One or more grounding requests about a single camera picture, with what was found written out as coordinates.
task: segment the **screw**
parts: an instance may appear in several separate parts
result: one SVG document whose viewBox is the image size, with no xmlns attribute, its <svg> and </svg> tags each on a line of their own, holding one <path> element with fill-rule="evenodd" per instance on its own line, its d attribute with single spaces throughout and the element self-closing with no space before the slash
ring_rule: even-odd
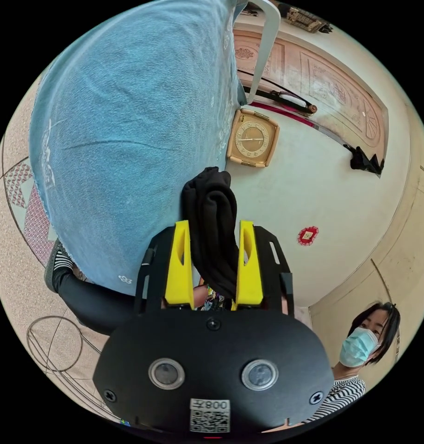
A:
<svg viewBox="0 0 424 444">
<path fill-rule="evenodd" d="M 220 329 L 221 327 L 221 322 L 218 319 L 214 319 L 214 318 L 209 318 L 206 322 L 206 327 L 213 331 L 216 332 L 217 330 Z"/>
<path fill-rule="evenodd" d="M 116 402 L 116 395 L 111 390 L 104 390 L 104 397 L 110 402 Z"/>
<path fill-rule="evenodd" d="M 323 399 L 323 392 L 316 392 L 309 398 L 309 403 L 315 406 Z"/>
</svg>

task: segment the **surgical mask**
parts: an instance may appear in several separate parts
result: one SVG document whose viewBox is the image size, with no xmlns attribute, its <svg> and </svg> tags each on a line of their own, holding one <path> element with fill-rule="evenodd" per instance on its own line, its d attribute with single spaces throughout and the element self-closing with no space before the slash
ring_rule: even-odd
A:
<svg viewBox="0 0 424 444">
<path fill-rule="evenodd" d="M 378 346 L 376 335 L 371 330 L 358 327 L 344 340 L 340 362 L 345 367 L 360 367 Z"/>
</svg>

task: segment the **light blue cloth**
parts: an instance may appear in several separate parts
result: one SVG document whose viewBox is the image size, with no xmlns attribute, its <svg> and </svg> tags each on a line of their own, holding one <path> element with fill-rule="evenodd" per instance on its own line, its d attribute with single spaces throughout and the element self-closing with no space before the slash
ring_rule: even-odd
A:
<svg viewBox="0 0 424 444">
<path fill-rule="evenodd" d="M 135 295 L 151 238 L 180 219 L 183 185 L 224 169 L 245 104 L 232 34 L 245 5 L 141 5 L 79 38 L 44 74 L 31 167 L 52 227 L 92 282 Z"/>
</svg>

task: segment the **red paper ornament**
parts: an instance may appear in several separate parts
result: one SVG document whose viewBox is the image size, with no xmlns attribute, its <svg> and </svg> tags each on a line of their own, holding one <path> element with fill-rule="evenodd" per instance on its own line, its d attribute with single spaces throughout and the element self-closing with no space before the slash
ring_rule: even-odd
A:
<svg viewBox="0 0 424 444">
<path fill-rule="evenodd" d="M 318 228 L 317 227 L 307 227 L 303 228 L 298 237 L 297 240 L 300 245 L 303 245 L 304 247 L 310 246 L 318 234 Z"/>
</svg>

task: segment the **striped shirt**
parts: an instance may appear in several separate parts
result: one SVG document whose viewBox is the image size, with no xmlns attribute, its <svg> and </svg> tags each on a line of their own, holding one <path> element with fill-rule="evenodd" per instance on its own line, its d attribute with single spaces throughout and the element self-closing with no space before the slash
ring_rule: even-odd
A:
<svg viewBox="0 0 424 444">
<path fill-rule="evenodd" d="M 365 389 L 365 381 L 358 376 L 334 381 L 334 384 L 328 396 L 322 402 L 322 405 L 313 416 L 306 421 L 303 421 L 302 424 L 323 418 L 324 416 L 330 415 L 331 413 L 346 407 L 350 403 L 359 399 L 365 393 Z"/>
</svg>

